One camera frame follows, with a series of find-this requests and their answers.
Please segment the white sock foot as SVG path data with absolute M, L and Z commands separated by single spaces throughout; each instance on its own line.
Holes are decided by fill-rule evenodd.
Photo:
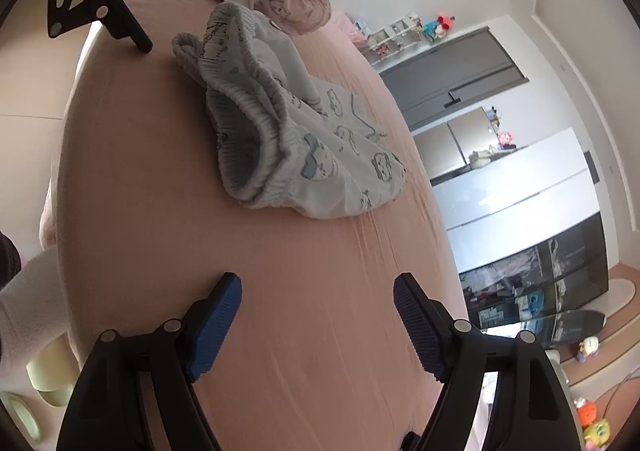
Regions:
M 24 367 L 69 328 L 58 250 L 49 247 L 1 290 L 1 375 Z

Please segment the pink bed sheet mattress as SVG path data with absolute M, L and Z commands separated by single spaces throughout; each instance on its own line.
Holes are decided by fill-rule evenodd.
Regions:
M 148 333 L 225 272 L 243 299 L 195 386 L 226 450 L 396 450 L 423 431 L 440 387 L 393 302 L 411 272 L 465 315 L 456 266 L 418 150 L 375 70 L 333 24 L 296 37 L 307 70 L 357 95 L 407 168 L 393 203 L 314 220 L 250 210 L 220 180 L 203 88 L 171 50 L 202 35 L 214 0 L 125 0 L 142 54 L 96 34 L 67 106 L 55 227 L 70 336 L 87 356 L 107 329 Z

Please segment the grey door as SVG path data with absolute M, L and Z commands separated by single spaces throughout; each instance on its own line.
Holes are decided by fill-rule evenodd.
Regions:
M 528 82 L 487 26 L 396 64 L 382 80 L 413 132 Z

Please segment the black glass display cabinet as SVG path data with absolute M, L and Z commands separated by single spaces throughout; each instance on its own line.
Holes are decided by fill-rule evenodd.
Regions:
M 608 292 L 601 215 L 459 278 L 469 319 L 480 329 L 582 307 Z

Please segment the orange plush toy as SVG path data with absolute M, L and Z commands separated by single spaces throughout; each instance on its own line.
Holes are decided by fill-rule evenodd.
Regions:
M 585 398 L 579 397 L 574 401 L 577 412 L 578 422 L 582 429 L 586 429 L 598 419 L 597 405 Z

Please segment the white wardrobe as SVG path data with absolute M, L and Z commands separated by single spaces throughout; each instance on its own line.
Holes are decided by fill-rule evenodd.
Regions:
M 435 186 L 445 228 L 496 214 L 588 171 L 571 128 Z

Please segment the light blue cartoon pajama pants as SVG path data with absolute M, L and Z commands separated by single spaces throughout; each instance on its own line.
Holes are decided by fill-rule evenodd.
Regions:
M 179 33 L 171 47 L 206 90 L 224 189 L 247 208 L 342 218 L 404 190 L 406 167 L 359 98 L 312 76 L 292 40 L 261 12 L 223 3 L 204 36 Z

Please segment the white shelf rack with toys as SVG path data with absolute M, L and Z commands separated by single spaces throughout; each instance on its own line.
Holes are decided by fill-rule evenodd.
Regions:
M 414 12 L 369 35 L 360 52 L 372 66 L 399 55 L 404 50 L 424 43 L 422 20 Z

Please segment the yellow plush toy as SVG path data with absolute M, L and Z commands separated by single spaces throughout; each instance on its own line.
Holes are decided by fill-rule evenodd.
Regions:
M 598 419 L 582 433 L 586 451 L 603 451 L 611 440 L 611 426 L 606 419 Z

